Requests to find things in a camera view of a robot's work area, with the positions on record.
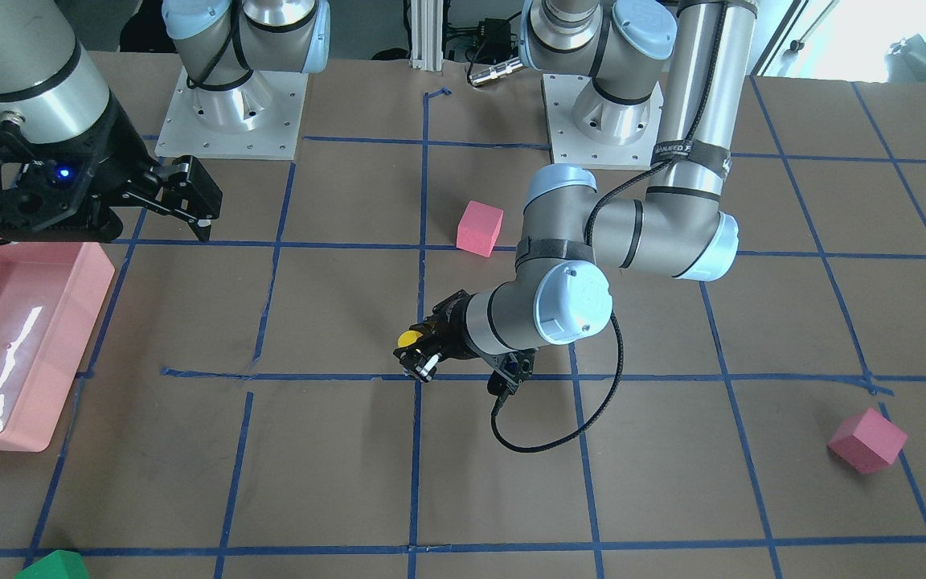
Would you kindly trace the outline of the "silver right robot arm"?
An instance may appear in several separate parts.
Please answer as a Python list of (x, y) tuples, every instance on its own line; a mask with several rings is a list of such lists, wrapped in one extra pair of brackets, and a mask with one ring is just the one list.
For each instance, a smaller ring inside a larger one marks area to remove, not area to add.
[[(267, 74), (324, 70), (327, 1), (165, 1), (178, 84), (217, 148), (223, 135), (280, 127)], [(108, 243), (117, 207), (143, 207), (209, 241), (222, 191), (194, 155), (148, 153), (124, 107), (52, 1), (0, 1), (0, 246)]]

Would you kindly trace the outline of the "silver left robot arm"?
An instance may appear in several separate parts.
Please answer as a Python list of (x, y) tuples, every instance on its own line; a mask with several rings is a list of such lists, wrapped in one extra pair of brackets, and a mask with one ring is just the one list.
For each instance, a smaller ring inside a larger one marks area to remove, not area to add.
[(582, 132), (602, 142), (618, 113), (646, 110), (662, 67), (664, 104), (645, 198), (600, 193), (587, 169), (538, 170), (522, 210), (515, 276), (489, 292), (456, 292), (398, 338), (408, 376), (447, 359), (483, 359), (517, 384), (543, 346), (601, 332), (613, 315), (607, 268), (675, 279), (720, 278), (735, 260), (738, 224), (718, 204), (760, 4), (528, 1), (519, 14), (522, 66), (585, 76)]

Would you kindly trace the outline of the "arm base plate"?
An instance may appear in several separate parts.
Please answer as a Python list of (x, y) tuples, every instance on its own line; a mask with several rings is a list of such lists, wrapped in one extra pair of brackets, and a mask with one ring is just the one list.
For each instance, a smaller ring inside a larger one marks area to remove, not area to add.
[(664, 105), (659, 84), (647, 101), (627, 105), (605, 99), (586, 76), (544, 74), (543, 96), (553, 162), (588, 169), (650, 168)]
[(182, 71), (155, 154), (219, 160), (294, 160), (309, 74), (254, 71), (226, 92), (191, 89)]

